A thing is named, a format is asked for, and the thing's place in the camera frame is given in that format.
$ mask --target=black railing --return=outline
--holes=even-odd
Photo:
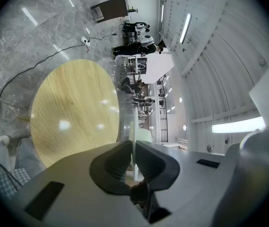
[[[167,107],[166,107],[166,99],[165,99],[165,89],[164,89],[164,85],[163,85],[164,78],[165,78],[165,75],[163,75],[157,81],[157,92],[158,92],[158,99],[159,99],[161,142],[168,142]]]

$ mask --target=seated person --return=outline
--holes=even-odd
[[[144,22],[136,22],[134,24],[132,23],[124,23],[124,28],[125,27],[146,27],[146,28],[150,28],[150,25],[144,23]]]
[[[140,79],[140,73],[139,73],[139,79],[135,84],[130,84],[130,79],[126,77],[119,86],[121,91],[124,91],[128,94],[132,94],[132,93],[139,93],[145,86],[145,83],[142,82],[142,80]]]

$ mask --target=white wall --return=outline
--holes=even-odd
[[[168,122],[168,143],[175,143],[175,137],[178,136],[176,114],[167,114]]]
[[[155,52],[146,57],[148,58],[147,72],[141,75],[141,79],[147,84],[155,83],[174,67],[172,55],[167,52],[166,48],[164,48],[161,55]]]
[[[138,13],[130,13],[131,22],[145,22],[150,25],[148,34],[156,38],[157,34],[157,0],[129,0],[129,8],[138,9]]]

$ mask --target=plaid fabric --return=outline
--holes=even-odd
[[[10,171],[10,173],[22,184],[24,185],[30,178],[24,168],[15,169]],[[21,188],[14,180],[14,185],[19,189]],[[6,173],[0,173],[0,197],[5,199],[11,199],[12,196],[16,193],[16,189],[12,185],[11,181],[7,177]]]

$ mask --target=black panel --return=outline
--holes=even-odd
[[[130,195],[130,187],[119,180],[126,173],[131,153],[132,142],[128,140],[97,156],[90,164],[91,179],[107,193]]]
[[[62,191],[64,184],[50,182],[39,194],[27,205],[24,211],[32,217],[42,220],[49,208]]]
[[[142,141],[136,144],[136,163],[151,191],[168,189],[180,173],[180,166],[173,157]]]
[[[209,160],[205,160],[205,159],[200,159],[196,163],[204,165],[204,166],[209,166],[212,168],[218,168],[218,166],[220,164],[219,162],[209,161]]]

